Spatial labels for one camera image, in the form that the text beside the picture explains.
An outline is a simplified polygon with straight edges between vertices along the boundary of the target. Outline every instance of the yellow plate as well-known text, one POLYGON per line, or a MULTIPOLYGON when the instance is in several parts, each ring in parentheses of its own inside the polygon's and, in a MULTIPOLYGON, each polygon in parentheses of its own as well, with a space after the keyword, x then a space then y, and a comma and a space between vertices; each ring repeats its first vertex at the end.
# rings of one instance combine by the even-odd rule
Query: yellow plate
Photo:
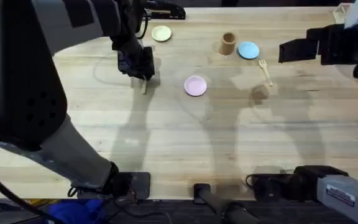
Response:
POLYGON ((169 40, 172 36, 172 31, 167 26, 154 27, 152 31, 152 37, 155 41, 164 42, 169 40))

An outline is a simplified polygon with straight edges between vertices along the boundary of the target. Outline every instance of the cable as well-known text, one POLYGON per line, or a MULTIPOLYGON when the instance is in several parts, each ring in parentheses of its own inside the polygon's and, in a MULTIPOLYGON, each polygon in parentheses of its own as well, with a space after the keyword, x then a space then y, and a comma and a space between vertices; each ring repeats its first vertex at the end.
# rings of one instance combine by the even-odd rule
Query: cable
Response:
POLYGON ((246 181, 245 181, 246 186, 247 186, 250 190, 254 189, 254 186, 251 185, 251 184, 248 182, 248 179, 249 179, 250 177, 252 177, 252 176, 254 176, 254 175, 253 175, 253 174, 248 175, 248 176, 246 177, 246 181))
MULTIPOLYGON (((129 203, 127 203, 126 205, 124 205, 124 206, 122 206, 122 207, 125 208, 125 207, 127 207, 127 206, 129 206, 129 205, 132 205, 133 203, 135 203, 135 202, 129 202, 129 203)), ((122 210, 121 210, 120 208, 118 208, 118 210, 117 210, 114 214, 112 214, 112 215, 110 216, 110 218, 106 219, 107 222, 110 222, 110 221, 111 221, 116 215, 118 215, 120 212, 122 212, 122 210)))
POLYGON ((51 220, 55 222, 56 224, 64 224, 60 219, 53 217, 49 215, 48 213, 45 213, 42 210, 39 210, 38 208, 35 208, 32 205, 29 205, 27 202, 19 198, 16 194, 11 192, 8 188, 6 188, 1 182, 0 182, 0 193, 3 194, 5 197, 10 199, 11 201, 15 202, 16 204, 20 205, 22 208, 27 209, 28 211, 39 215, 41 217, 44 217, 48 220, 51 220))
POLYGON ((147 15, 146 9, 144 9, 144 12, 145 12, 145 16, 144 16, 144 17, 146 18, 146 20, 144 21, 144 22, 145 22, 145 24, 144 24, 144 30, 143 30, 143 34, 142 34, 140 37, 137 38, 138 40, 143 39, 143 37, 146 35, 147 26, 149 25, 149 16, 147 15))
POLYGON ((150 212, 150 213, 146 213, 146 214, 135 214, 135 213, 128 212, 124 207, 121 207, 120 205, 118 205, 115 200, 113 200, 112 202, 115 204, 115 206, 118 209, 122 210, 122 212, 124 212, 126 215, 128 215, 132 218, 146 218, 146 217, 151 217, 154 215, 165 215, 166 218, 168 219, 168 223, 172 224, 171 216, 167 212, 150 212))

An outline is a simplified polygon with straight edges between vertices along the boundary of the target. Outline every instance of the wooden table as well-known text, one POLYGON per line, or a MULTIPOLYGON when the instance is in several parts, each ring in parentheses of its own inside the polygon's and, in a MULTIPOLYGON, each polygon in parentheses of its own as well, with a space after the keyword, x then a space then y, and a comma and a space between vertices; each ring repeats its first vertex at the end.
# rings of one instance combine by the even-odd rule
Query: wooden table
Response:
MULTIPOLYGON (((146 95, 117 70, 108 38, 55 56, 80 133, 121 170, 152 174, 151 198, 190 198, 207 182, 225 197, 251 197, 247 174, 329 164, 358 179, 358 81, 352 67, 318 60, 278 63, 278 46, 334 22, 334 8, 186 9, 185 21, 152 21, 145 45, 157 74, 146 95), (151 39, 167 25, 173 37, 151 39), (218 54, 232 31, 253 41, 268 63, 273 87, 256 60, 218 54), (208 81, 205 95, 183 91, 190 75, 208 81)), ((0 180, 24 198, 64 198, 63 177, 0 149, 0 180)))

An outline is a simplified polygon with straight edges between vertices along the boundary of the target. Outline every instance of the wooden fork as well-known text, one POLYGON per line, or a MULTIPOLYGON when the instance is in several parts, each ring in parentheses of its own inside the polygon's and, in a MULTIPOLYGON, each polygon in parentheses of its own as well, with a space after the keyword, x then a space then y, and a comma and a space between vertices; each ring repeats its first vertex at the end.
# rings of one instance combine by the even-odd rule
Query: wooden fork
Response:
POLYGON ((259 66, 264 71, 266 80, 269 82, 269 86, 273 86, 272 79, 270 78, 269 71, 267 70, 267 63, 265 60, 259 60, 259 66))

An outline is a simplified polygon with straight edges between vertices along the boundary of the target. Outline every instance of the label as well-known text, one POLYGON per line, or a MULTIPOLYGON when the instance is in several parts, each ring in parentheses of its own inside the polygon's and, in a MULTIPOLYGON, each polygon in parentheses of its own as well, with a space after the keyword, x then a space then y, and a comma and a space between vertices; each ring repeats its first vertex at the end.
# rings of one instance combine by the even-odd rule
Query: label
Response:
POLYGON ((354 202, 356 201, 355 196, 353 196, 349 193, 346 193, 343 190, 338 189, 338 188, 336 188, 332 185, 329 185, 329 184, 327 184, 326 193, 329 196, 332 196, 332 197, 354 207, 354 202))

